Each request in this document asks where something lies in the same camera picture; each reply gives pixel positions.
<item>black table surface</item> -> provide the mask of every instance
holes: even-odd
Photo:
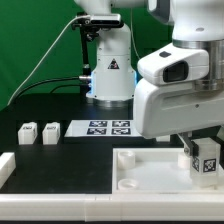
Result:
[[[62,137],[59,144],[44,146],[40,135],[32,146],[18,145],[17,132],[25,122],[37,122],[40,133],[46,123],[60,122],[63,136],[71,120],[131,120],[132,118],[132,106],[105,109],[86,104],[79,94],[30,94],[22,96],[16,104],[8,106],[0,112],[0,154],[15,152],[16,158],[16,171],[0,190],[0,193],[110,194],[112,193],[114,147],[128,147],[135,142],[138,147],[172,147],[173,144],[176,144],[177,147],[182,146],[178,141],[158,144],[154,140],[143,138],[136,138],[136,141],[131,141],[130,138],[126,139],[127,141],[124,141],[125,138],[122,138],[123,141],[118,138],[108,138],[105,141],[100,137],[95,142],[83,138],[76,143],[65,142]],[[217,128],[209,129],[205,136],[208,132],[210,135],[215,135],[217,130]],[[171,224],[181,222],[141,223]]]

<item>small white cube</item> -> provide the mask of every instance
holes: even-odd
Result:
[[[51,123],[47,124],[42,132],[44,145],[56,145],[60,138],[60,124]]]
[[[32,145],[37,137],[37,123],[25,123],[18,131],[19,145]]]

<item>marker sticker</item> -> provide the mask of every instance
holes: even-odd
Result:
[[[131,135],[130,128],[113,128],[112,135]]]
[[[115,59],[112,60],[108,69],[120,69]]]
[[[106,135],[106,128],[89,128],[87,135]]]

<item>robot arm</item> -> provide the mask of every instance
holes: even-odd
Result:
[[[173,43],[138,63],[143,79],[135,91],[134,120],[146,138],[224,123],[224,1],[149,0],[149,9],[159,12],[165,2]]]
[[[174,7],[171,0],[149,0],[148,11],[161,23],[174,23]]]
[[[144,6],[145,0],[75,0],[89,15],[111,14],[112,8],[134,8]]]

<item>cable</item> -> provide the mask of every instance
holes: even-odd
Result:
[[[14,97],[18,94],[18,92],[22,89],[22,87],[29,81],[29,79],[33,76],[33,74],[36,72],[36,70],[40,67],[40,65],[42,64],[42,62],[44,61],[44,59],[48,56],[48,54],[50,53],[50,51],[52,50],[52,48],[57,44],[57,42],[60,40],[61,36],[64,34],[64,32],[67,30],[67,28],[76,20],[78,19],[85,19],[85,18],[89,18],[89,16],[79,16],[79,17],[75,17],[74,19],[72,19],[66,26],[65,28],[61,31],[61,33],[59,34],[59,36],[56,38],[56,40],[54,41],[54,43],[51,45],[51,47],[47,50],[47,52],[44,54],[44,56],[41,58],[41,60],[39,61],[39,63],[36,65],[36,67],[33,69],[33,71],[30,73],[30,75],[22,82],[22,84],[20,84],[20,86],[16,89],[16,91],[12,94],[11,98],[8,101],[8,105],[10,105],[14,99]]]
[[[60,89],[60,88],[65,88],[65,87],[72,87],[72,86],[76,86],[76,87],[79,87],[79,86],[82,86],[82,85],[84,85],[84,86],[88,86],[88,84],[77,84],[77,85],[61,85],[61,86],[57,86],[57,87],[55,87],[54,89],[52,89],[51,90],[51,94],[52,93],[54,93],[57,89]]]
[[[63,82],[63,81],[73,81],[73,80],[79,80],[79,77],[73,77],[73,78],[58,78],[58,79],[47,79],[47,80],[43,80],[37,83],[34,83],[30,86],[27,86],[26,88],[24,88],[23,90],[21,90],[20,92],[18,92],[15,97],[12,99],[10,104],[13,104],[14,102],[16,102],[16,100],[25,92],[27,92],[28,90],[36,87],[36,86],[40,86],[43,84],[47,84],[47,83],[52,83],[52,82]]]
[[[134,34],[133,34],[133,10],[130,10],[130,16],[131,16],[131,39],[132,39],[132,44],[135,50],[135,55],[137,56],[137,58],[140,60],[140,56],[138,54],[137,48],[136,48],[136,44],[135,44],[135,38],[134,38]]]

